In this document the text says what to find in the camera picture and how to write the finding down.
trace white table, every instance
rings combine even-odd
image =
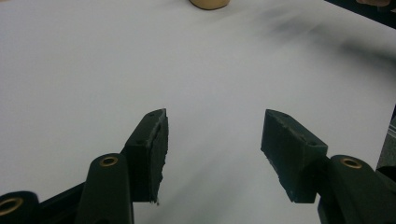
[[[375,167],[395,99],[395,30],[319,0],[0,1],[0,195],[74,187],[166,107],[161,205],[135,223],[319,223],[260,151],[265,109]]]

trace black object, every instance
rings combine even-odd
[[[325,1],[396,29],[396,13],[391,12],[391,10],[396,8],[396,0],[391,0],[390,4],[386,7],[368,6],[358,3],[356,0]]]
[[[291,116],[265,112],[262,151],[291,201],[313,203],[318,193],[323,224],[396,223],[396,191],[391,176],[376,173],[353,157],[329,159],[326,150],[322,141]]]
[[[92,162],[87,182],[43,203],[28,191],[0,197],[0,223],[134,223],[132,202],[158,201],[168,134],[166,110],[148,113],[121,154]]]

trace screw hole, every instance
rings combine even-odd
[[[360,169],[361,168],[361,163],[349,158],[343,158],[341,159],[341,163],[343,163],[345,166],[354,168],[354,169]]]
[[[23,203],[22,198],[10,198],[0,202],[0,216],[7,215],[17,210]]]
[[[119,161],[117,157],[105,157],[99,162],[99,164],[101,166],[112,166],[116,164],[117,161]]]

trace tan cylindrical object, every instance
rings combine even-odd
[[[190,0],[190,2],[198,8],[213,10],[227,6],[230,0]]]

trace brass ring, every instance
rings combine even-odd
[[[7,206],[5,209],[1,207],[7,203],[13,203],[11,206]],[[12,213],[13,211],[17,210],[23,204],[23,198],[10,198],[0,202],[0,216],[7,215]]]
[[[345,166],[353,168],[353,169],[360,169],[362,167],[361,163],[350,158],[342,158],[341,163]]]
[[[119,159],[117,157],[104,157],[103,159],[100,160],[99,164],[101,166],[112,166],[117,163]]]

